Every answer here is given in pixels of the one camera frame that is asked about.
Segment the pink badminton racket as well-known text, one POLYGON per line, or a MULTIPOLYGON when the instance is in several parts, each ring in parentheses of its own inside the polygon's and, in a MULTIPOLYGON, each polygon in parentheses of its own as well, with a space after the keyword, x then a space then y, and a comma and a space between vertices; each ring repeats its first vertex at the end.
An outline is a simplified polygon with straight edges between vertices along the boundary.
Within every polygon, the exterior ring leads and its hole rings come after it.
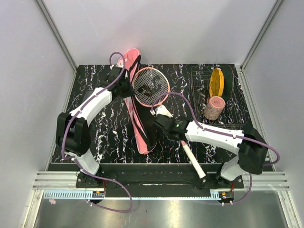
POLYGON ((162 105, 171 91, 167 77, 160 70, 153 67, 145 67, 137 71, 131 85, 135 99, 139 104, 148 107, 149 111, 162 105))

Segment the pink racket bag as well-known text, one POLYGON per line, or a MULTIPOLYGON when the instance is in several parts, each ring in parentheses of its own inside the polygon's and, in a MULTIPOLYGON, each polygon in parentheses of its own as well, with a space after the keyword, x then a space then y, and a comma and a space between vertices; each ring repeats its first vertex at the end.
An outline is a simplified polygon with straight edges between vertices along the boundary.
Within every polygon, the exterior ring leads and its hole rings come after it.
MULTIPOLYGON (((132 48, 124 53, 117 65, 122 66, 125 61, 125 68, 128 73, 128 79, 132 83, 135 79, 135 73, 140 68, 141 53, 138 49, 132 48)), ((135 99, 135 96, 124 99, 128 114, 130 116, 136 146, 140 154, 148 154, 156 147, 156 129, 152 125, 153 117, 148 107, 145 107, 135 99)))

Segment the black shuttlecock tube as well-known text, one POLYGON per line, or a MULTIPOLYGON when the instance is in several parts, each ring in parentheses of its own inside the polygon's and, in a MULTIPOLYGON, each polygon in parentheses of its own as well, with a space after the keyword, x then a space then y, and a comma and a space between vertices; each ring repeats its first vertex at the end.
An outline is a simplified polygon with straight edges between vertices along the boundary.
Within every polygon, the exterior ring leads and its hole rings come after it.
POLYGON ((93 90, 89 89, 85 92, 81 105, 88 104, 91 101, 91 95, 93 94, 93 90))

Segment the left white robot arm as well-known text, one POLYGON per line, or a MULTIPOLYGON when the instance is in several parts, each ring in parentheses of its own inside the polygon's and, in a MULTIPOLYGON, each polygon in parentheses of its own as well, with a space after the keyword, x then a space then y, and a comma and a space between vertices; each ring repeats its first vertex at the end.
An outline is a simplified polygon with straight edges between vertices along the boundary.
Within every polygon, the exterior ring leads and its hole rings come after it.
POLYGON ((88 174, 86 183, 92 188, 98 188, 103 177, 98 173, 100 165, 90 151, 91 122, 116 97, 130 97, 131 94, 128 70, 113 66, 100 86, 89 91, 79 107, 69 113, 62 112, 57 117, 56 145, 61 149, 62 159, 75 159, 81 171, 88 174))

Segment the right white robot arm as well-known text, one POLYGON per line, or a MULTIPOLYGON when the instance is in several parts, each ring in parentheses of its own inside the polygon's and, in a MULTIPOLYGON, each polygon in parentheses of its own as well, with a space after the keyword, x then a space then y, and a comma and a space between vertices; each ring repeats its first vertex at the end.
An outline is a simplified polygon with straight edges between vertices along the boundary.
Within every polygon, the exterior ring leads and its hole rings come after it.
POLYGON ((174 118, 163 114, 157 114, 153 124, 170 140, 210 144, 234 153, 236 156, 223 163, 215 177, 220 188, 227 188, 240 175, 259 175, 263 171, 266 142, 254 128, 246 133, 207 126, 187 117, 174 118))

